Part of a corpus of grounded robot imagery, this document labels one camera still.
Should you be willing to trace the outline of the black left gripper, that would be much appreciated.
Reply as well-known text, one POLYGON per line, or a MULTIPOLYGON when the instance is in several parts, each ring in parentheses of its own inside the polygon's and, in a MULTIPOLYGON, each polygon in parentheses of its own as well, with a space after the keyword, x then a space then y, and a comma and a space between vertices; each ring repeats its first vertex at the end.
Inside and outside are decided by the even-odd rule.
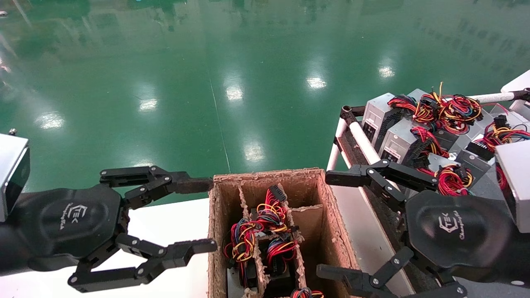
POLYGON ((186 267, 194 255, 217 251, 214 239, 163 247, 126 234, 129 218, 120 194, 112 189, 134 186, 123 201, 125 208, 135 210, 169 194, 208 192, 213 178, 141 166, 102 170, 100 183, 88 189, 21 194, 8 217, 8 271, 50 272, 78 264, 68 285, 89 293, 149 284, 165 270, 186 267), (93 271, 119 250, 145 261, 137 267, 93 271))

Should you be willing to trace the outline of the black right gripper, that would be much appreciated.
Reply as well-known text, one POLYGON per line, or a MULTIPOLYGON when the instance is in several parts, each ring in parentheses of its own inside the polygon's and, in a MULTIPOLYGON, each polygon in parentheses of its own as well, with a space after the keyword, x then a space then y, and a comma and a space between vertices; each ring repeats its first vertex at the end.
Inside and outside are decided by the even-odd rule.
MULTIPOLYGON (((443 196, 438 180, 390 160, 371 165, 352 165, 347 171, 329 170, 328 185, 366 187, 392 211, 405 211, 408 242, 434 272, 477 282, 492 282, 501 274, 515 226, 505 204, 498 199, 476 196, 443 196), (394 186, 403 185, 418 194, 411 199, 394 186)), ((318 264, 317 276, 339 281, 350 296, 395 298, 386 284, 411 260, 413 250, 400 249, 375 274, 361 270, 318 264)), ((458 281, 441 281, 435 290, 409 298, 465 298, 467 290, 458 281)))

